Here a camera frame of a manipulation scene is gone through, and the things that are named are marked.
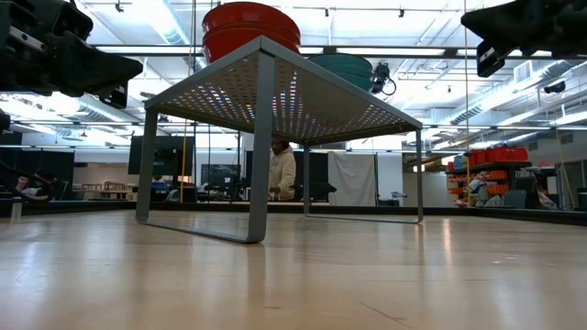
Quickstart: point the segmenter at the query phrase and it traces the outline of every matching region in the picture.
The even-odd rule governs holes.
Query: light wood floor
[[[262,245],[241,246],[138,225],[130,211],[0,223],[2,330],[574,330],[586,306],[587,228],[576,226],[274,214]]]

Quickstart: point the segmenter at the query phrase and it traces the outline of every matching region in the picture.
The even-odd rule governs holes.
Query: perforated tabletop
[[[260,52],[275,58],[276,137],[316,145],[422,129],[411,116],[265,37],[148,100],[147,111],[252,133]]]

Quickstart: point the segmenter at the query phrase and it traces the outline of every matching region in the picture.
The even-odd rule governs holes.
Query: vertical pole
[[[417,180],[417,202],[418,202],[418,223],[424,220],[424,196],[422,194],[422,130],[415,132],[415,157],[416,157],[416,180]]]
[[[260,242],[265,238],[267,226],[275,58],[262,51],[259,52],[257,70],[257,104],[255,105],[255,141],[251,169],[248,242]]]
[[[194,203],[198,203],[198,147],[196,144],[196,132],[197,132],[198,122],[194,121],[194,165],[192,167],[192,172],[194,173]]]
[[[304,144],[304,214],[310,215],[310,146]]]
[[[140,174],[138,175],[137,211],[135,212],[135,217],[140,222],[149,221],[150,183],[153,177],[158,115],[154,110],[148,110],[145,114],[145,131],[143,133],[143,146],[140,153]]]

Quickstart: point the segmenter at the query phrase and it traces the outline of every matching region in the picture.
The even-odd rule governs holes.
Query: red storage bin
[[[525,148],[494,148],[487,150],[489,162],[518,162],[528,160]]]
[[[473,157],[475,158],[475,165],[482,165],[489,162],[489,160],[487,160],[487,150],[475,151]]]

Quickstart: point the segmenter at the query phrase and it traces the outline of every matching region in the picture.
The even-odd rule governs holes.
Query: gray metal table
[[[254,150],[269,152],[271,136],[303,145],[306,216],[317,217],[309,213],[311,146],[415,131],[418,164],[422,161],[422,123],[265,37],[252,40],[178,82],[148,100],[145,108],[137,220],[145,225],[239,243],[257,243],[265,238],[269,155],[253,154],[249,228],[245,236],[150,222],[152,151],[159,114],[253,133]],[[417,220],[395,222],[422,221],[420,166],[417,166],[417,185]]]

